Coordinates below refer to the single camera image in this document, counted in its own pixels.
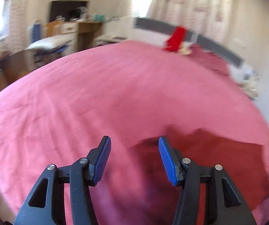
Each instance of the curtain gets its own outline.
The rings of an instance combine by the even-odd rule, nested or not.
[[[5,0],[3,8],[3,31],[12,53],[28,46],[26,9],[28,0]]]
[[[183,25],[216,42],[228,32],[232,0],[151,0],[147,17]]]

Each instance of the metal screw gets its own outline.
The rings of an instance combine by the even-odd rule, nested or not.
[[[221,171],[223,169],[222,165],[216,164],[215,167],[218,171]]]
[[[182,162],[185,164],[189,164],[191,162],[191,160],[188,158],[183,158]]]
[[[85,158],[85,157],[79,159],[79,163],[81,163],[81,164],[86,164],[88,161],[89,160],[87,158]]]
[[[54,164],[49,164],[48,166],[47,166],[47,170],[53,170],[55,168],[55,165]]]

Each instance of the bed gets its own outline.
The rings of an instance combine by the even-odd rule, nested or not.
[[[0,92],[0,192],[17,213],[48,164],[71,165],[104,135],[99,224],[171,224],[179,190],[158,153],[164,135],[198,164],[223,165],[257,223],[269,217],[269,127],[253,102],[202,56],[136,41],[58,59]],[[69,205],[66,190],[68,225]]]

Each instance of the pink fabric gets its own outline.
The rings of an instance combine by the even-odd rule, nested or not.
[[[127,41],[56,60],[0,92],[0,192],[17,212],[48,164],[71,165],[108,135],[108,165],[91,189],[99,223],[170,224],[177,197],[164,194],[171,184],[145,182],[157,174],[142,170],[133,153],[171,128],[264,145],[269,172],[269,127],[229,77]],[[148,157],[141,162],[162,168]],[[67,210],[69,192],[65,199]]]
[[[229,76],[227,62],[218,57],[215,53],[203,52],[202,47],[196,44],[192,45],[190,49],[192,50],[192,54],[187,57],[193,59],[194,62],[197,62],[212,71]]]

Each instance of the drawer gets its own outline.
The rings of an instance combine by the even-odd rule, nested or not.
[[[78,23],[64,23],[62,25],[62,33],[75,33],[78,31]]]

